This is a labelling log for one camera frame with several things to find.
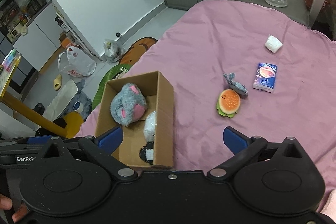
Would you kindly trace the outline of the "operator left hand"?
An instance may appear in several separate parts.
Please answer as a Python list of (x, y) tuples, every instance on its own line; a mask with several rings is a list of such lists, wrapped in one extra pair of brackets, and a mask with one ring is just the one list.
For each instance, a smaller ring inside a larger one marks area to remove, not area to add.
[[(0, 208), (2, 210), (10, 210), (13, 208), (12, 199), (0, 194)], [(24, 218), (29, 213), (28, 208), (25, 204), (21, 204), (19, 209), (13, 214), (12, 220), (14, 223), (17, 223), (22, 218)]]

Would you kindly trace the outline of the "operator right hand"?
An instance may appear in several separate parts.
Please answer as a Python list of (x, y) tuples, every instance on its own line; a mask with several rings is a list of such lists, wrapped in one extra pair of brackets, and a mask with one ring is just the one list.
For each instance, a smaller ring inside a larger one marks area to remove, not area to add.
[(328, 199), (321, 210), (321, 213), (330, 217), (336, 222), (336, 189), (332, 190), (328, 196)]

